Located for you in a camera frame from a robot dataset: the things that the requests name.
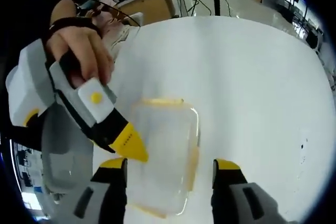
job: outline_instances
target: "wooden cabinet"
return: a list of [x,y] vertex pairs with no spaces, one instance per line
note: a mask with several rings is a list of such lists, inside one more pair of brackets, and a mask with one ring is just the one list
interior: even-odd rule
[[142,12],[144,25],[170,19],[175,14],[172,0],[134,0],[119,9],[127,15]]

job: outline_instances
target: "wrist strap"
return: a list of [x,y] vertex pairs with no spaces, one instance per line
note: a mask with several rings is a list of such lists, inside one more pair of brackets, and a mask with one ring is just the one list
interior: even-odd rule
[[52,26],[49,28],[47,33],[46,41],[51,38],[51,36],[58,30],[68,27],[68,26],[77,26],[77,27],[88,27],[92,30],[95,30],[97,34],[101,36],[100,31],[97,26],[92,23],[91,18],[84,18],[84,17],[68,17],[68,18],[61,18],[56,20]]

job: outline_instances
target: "white tabletop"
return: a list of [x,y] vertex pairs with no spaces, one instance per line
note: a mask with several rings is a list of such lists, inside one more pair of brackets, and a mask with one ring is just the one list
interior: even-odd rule
[[186,17],[141,27],[120,51],[110,87],[127,118],[141,98],[195,106],[201,149],[185,212],[161,220],[127,208],[125,223],[213,223],[212,162],[241,166],[287,220],[309,213],[329,179],[335,110],[317,55],[273,27],[230,17]]

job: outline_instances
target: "yellow dot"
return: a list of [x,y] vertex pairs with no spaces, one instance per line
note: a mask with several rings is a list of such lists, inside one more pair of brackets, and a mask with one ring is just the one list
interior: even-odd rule
[[99,92],[94,92],[92,93],[91,95],[91,102],[95,103],[95,104],[98,104],[101,102],[101,100],[103,99],[103,96],[101,93]]

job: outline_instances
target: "floor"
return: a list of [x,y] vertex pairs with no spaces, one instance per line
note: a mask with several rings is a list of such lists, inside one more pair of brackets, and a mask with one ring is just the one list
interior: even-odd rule
[[[211,15],[214,15],[214,1],[201,0],[210,10]],[[287,22],[277,11],[256,2],[255,0],[227,0],[230,15],[235,18],[244,18],[260,22],[279,30],[282,30],[296,38],[299,34],[295,31],[292,24]],[[185,0],[186,9],[190,9],[194,5],[193,0]],[[225,0],[220,0],[220,11],[222,16],[229,16],[229,9]],[[208,16],[210,11],[201,3],[195,6],[194,16]]]

